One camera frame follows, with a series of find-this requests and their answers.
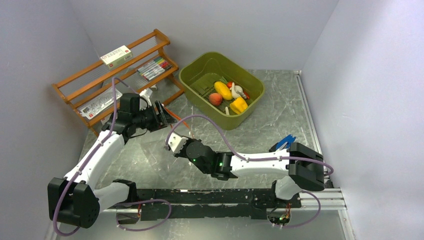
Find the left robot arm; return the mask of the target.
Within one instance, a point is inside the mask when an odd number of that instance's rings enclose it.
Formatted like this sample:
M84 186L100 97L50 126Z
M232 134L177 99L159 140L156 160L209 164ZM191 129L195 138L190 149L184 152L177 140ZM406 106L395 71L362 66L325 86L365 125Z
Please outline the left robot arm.
M176 122L160 101L151 104L139 94L123 94L119 103L114 103L112 116L83 159L64 177L54 177L49 182L49 218L55 223L87 229L110 207L120 204L134 207L140 199L135 182L116 179L96 189L100 175L137 129L155 132Z

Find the white toy garlic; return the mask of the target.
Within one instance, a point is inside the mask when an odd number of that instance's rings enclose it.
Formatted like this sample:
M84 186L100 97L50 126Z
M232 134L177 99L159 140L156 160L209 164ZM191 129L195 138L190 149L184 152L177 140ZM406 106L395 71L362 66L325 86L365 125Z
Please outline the white toy garlic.
M238 94L238 95L240 95L242 98L244 98L244 99L247 99L248 97L247 97L247 95L245 94L245 92L243 91L243 88L241 87L241 86L239 86L239 85L235 85L234 87L233 87L233 89L234 89L234 91Z

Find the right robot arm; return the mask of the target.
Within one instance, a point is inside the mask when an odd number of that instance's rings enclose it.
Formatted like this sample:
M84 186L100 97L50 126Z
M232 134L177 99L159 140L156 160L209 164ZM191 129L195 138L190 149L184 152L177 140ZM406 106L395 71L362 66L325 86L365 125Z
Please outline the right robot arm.
M313 149L294 142L288 149L265 153L214 151L200 140L173 136L167 147L175 157L188 159L203 174L227 181L250 175L276 174L270 202L282 207L301 191L325 189L323 156Z

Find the yellow toy mango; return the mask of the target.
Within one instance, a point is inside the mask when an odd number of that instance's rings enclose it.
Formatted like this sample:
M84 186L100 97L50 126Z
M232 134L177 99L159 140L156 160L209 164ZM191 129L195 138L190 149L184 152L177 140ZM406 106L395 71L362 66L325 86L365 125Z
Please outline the yellow toy mango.
M216 81L213 86L215 91L220 94L224 100L231 101L233 99L230 89L223 82Z

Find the white toy mushroom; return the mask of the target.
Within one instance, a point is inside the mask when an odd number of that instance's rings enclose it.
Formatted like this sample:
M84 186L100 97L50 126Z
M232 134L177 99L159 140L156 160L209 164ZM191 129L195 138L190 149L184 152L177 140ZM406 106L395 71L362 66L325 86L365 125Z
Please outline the white toy mushroom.
M236 89L235 89L235 83L232 82L231 83L231 87L230 87L230 91L231 91L231 95L234 99L240 98L241 95L237 93Z

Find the clear zip top bag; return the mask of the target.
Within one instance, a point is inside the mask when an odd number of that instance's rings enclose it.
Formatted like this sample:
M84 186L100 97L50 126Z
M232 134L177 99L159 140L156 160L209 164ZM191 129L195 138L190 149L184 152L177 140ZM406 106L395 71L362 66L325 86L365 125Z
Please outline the clear zip top bag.
M181 175L190 171L192 164L185 158L176 158L165 148L165 140L172 128L167 126L154 132L148 132L141 137L140 146L152 169L162 178L170 175Z

